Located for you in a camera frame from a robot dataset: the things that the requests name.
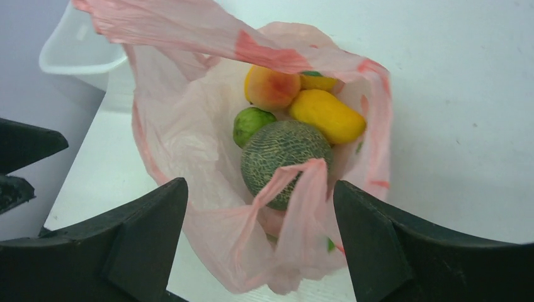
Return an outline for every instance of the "translucent bag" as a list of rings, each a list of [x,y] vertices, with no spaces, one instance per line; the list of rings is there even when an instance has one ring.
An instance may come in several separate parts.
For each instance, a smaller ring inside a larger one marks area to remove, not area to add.
[[[339,49],[317,28],[274,22],[255,30],[212,0],[72,0],[96,31],[122,43],[136,89],[132,126],[148,173],[161,185],[184,177],[183,231],[206,268],[231,292],[264,284],[278,294],[303,278],[346,266],[332,185],[347,180],[384,200],[389,190],[392,104],[389,73]],[[254,198],[241,178],[233,119],[249,106],[250,64],[285,73],[318,71],[344,85],[337,97],[367,120],[355,143],[334,147],[326,163],[279,168]],[[264,207],[300,172],[285,213]],[[273,244],[266,233],[278,237]],[[328,249],[328,240],[337,249]]]

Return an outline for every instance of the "black object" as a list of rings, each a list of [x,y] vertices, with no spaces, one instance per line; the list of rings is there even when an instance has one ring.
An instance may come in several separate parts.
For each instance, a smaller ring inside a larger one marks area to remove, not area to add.
[[[26,180],[6,174],[68,146],[59,132],[0,118],[0,215],[35,197]]]
[[[187,199],[175,179],[40,238],[0,242],[0,301],[187,302],[166,291]]]
[[[358,302],[534,301],[534,244],[443,228],[345,181],[334,207]]]

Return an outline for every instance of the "textured melon rind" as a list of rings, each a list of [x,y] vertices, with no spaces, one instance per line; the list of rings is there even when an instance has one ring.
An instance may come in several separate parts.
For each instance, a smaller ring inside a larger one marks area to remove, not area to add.
[[[313,126],[301,121],[276,121],[262,127],[243,147],[241,174],[255,196],[271,180],[276,169],[324,159],[330,170],[333,154],[326,138]],[[285,211],[300,174],[269,204]]]

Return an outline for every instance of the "white table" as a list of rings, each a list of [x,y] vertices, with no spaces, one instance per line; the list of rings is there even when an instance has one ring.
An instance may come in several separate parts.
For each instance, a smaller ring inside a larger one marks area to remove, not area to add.
[[[259,27],[316,25],[392,73],[389,202],[461,232],[534,241],[534,1],[219,1]],[[55,230],[153,190],[130,129],[128,68],[110,88],[45,227]],[[354,301],[348,273],[298,294],[229,294],[180,238],[168,289],[197,301]]]

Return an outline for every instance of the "peach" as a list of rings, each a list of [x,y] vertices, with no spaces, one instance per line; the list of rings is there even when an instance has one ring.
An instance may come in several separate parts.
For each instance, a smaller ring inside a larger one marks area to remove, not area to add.
[[[252,66],[245,78],[245,98],[264,111],[287,108],[300,92],[300,76]]]

